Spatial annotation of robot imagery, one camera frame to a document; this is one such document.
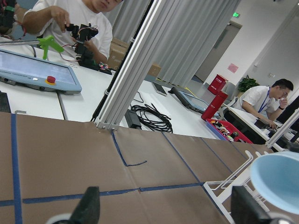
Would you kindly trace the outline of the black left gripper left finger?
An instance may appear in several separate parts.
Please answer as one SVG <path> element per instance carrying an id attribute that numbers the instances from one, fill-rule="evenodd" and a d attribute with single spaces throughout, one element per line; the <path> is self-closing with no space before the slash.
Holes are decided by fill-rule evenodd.
<path id="1" fill-rule="evenodd" d="M 70 224 L 97 224 L 100 219 L 99 187 L 88 187 L 73 211 Z"/>

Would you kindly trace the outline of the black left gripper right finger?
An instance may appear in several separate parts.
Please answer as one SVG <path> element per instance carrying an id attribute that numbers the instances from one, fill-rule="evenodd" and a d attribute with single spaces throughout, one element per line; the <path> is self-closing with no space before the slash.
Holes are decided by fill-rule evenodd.
<path id="1" fill-rule="evenodd" d="M 271 221 L 244 186 L 232 187 L 231 217 L 235 224 L 269 224 Z"/>

